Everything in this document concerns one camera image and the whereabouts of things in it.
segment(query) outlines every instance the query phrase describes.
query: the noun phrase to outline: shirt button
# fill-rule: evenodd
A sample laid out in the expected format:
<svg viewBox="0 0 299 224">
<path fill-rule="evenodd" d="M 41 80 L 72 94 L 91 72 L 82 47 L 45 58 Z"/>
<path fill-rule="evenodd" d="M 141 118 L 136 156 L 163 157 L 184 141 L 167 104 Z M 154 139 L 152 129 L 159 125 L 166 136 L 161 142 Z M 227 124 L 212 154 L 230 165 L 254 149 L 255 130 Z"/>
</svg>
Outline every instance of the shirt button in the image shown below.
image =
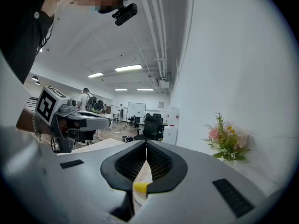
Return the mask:
<svg viewBox="0 0 299 224">
<path fill-rule="evenodd" d="M 34 13 L 34 17 L 35 17 L 36 19 L 38 19 L 38 18 L 39 18 L 39 13 L 38 13 L 38 12 L 35 12 L 35 13 Z"/>
</svg>

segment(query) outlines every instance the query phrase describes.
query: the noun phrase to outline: flower vase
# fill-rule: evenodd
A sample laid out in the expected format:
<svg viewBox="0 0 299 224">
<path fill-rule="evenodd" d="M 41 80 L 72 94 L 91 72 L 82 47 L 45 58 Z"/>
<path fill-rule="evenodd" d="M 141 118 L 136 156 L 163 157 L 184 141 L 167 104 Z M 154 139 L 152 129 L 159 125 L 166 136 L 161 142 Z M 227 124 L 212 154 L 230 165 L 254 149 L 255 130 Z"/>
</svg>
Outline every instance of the flower vase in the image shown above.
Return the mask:
<svg viewBox="0 0 299 224">
<path fill-rule="evenodd" d="M 230 166 L 231 168 L 235 168 L 235 160 L 226 160 L 226 159 L 223 159 L 222 160 L 226 165 Z"/>
</svg>

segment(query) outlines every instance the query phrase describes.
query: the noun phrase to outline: air conditioning unit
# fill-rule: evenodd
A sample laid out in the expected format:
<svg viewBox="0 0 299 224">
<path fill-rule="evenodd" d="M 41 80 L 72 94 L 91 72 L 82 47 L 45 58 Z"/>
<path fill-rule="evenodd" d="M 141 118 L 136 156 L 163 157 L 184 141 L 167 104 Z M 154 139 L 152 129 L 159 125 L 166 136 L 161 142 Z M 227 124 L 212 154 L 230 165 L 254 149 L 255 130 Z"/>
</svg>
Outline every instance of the air conditioning unit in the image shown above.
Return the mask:
<svg viewBox="0 0 299 224">
<path fill-rule="evenodd" d="M 159 80 L 159 86 L 161 88 L 169 88 L 169 81 Z"/>
</svg>

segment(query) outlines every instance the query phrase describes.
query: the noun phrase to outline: black camera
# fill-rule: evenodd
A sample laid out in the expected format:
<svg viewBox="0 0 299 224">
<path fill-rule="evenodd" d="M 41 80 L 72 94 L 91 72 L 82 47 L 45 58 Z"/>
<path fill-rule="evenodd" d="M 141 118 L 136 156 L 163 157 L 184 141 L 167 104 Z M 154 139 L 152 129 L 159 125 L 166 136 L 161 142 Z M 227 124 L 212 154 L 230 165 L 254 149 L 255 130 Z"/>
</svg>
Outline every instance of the black camera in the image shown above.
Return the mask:
<svg viewBox="0 0 299 224">
<path fill-rule="evenodd" d="M 137 5 L 131 3 L 129 6 L 122 5 L 118 8 L 118 11 L 112 15 L 115 18 L 116 26 L 124 24 L 127 20 L 134 17 L 137 14 Z"/>
</svg>

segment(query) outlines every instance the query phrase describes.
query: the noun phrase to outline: wall picture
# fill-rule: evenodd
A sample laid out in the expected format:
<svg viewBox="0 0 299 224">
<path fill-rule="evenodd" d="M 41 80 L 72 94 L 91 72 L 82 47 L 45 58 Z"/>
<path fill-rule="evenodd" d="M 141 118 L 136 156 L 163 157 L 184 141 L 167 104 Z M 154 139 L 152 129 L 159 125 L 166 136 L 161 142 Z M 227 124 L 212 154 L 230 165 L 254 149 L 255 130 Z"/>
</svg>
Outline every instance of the wall picture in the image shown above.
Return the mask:
<svg viewBox="0 0 299 224">
<path fill-rule="evenodd" d="M 164 109 L 164 102 L 159 102 L 159 109 Z"/>
</svg>

